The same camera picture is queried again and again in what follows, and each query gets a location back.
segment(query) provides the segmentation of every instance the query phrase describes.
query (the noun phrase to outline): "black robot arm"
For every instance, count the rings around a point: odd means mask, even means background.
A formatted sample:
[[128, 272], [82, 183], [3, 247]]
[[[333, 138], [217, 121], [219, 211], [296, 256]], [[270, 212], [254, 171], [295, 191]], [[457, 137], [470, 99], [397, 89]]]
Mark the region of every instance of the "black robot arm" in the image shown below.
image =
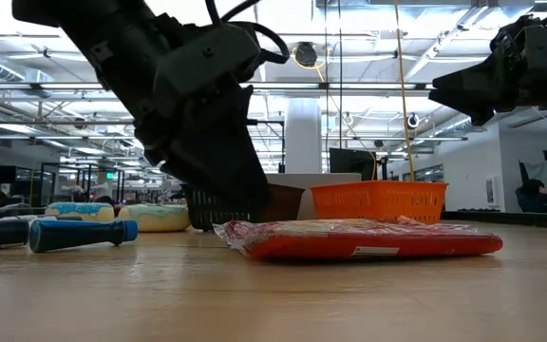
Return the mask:
[[[135, 135], [153, 164], [182, 181], [235, 200], [264, 200], [266, 179], [246, 128], [250, 80], [265, 62], [290, 53], [257, 23], [229, 22], [247, 0], [213, 25], [155, 16], [143, 0], [13, 0], [16, 19], [62, 28], [135, 119]], [[281, 53], [262, 49], [260, 32]]]
[[430, 100], [482, 125], [517, 106], [547, 108], [547, 18], [521, 16], [500, 28], [482, 63], [434, 80]]

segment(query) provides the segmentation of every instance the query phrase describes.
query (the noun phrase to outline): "red package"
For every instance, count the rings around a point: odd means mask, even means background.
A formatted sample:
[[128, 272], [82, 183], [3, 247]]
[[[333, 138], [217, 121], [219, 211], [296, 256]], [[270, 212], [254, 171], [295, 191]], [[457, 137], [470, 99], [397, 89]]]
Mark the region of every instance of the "red package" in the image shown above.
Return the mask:
[[427, 225], [410, 218], [230, 221], [215, 230], [231, 248], [254, 258], [476, 256], [503, 246], [500, 237], [466, 225]]

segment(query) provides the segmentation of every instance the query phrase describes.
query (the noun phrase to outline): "black basket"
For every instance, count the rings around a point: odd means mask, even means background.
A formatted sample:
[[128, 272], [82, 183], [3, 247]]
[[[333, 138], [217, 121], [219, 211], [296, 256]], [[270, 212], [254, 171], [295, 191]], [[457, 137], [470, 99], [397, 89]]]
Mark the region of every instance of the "black basket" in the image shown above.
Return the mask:
[[248, 202], [230, 204], [189, 184], [183, 184], [191, 225], [207, 231], [213, 229], [213, 224], [223, 224], [230, 220], [259, 223], [296, 219], [305, 189], [275, 184], [268, 186], [272, 201], [265, 207], [254, 207]]

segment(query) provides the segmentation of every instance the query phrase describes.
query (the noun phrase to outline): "orange basket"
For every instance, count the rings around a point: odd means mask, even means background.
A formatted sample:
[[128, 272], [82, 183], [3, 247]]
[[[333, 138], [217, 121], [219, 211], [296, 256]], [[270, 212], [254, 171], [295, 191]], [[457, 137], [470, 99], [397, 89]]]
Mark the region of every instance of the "orange basket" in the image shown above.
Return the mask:
[[397, 219], [438, 223], [446, 183], [372, 180], [311, 189], [319, 219]]

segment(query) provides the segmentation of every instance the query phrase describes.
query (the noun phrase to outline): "wooden table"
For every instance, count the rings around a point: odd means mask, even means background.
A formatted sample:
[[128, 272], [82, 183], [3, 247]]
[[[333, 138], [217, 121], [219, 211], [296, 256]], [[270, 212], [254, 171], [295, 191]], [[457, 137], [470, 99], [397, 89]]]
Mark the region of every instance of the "wooden table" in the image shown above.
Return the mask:
[[547, 341], [547, 229], [494, 256], [254, 262], [213, 234], [0, 251], [0, 341]]

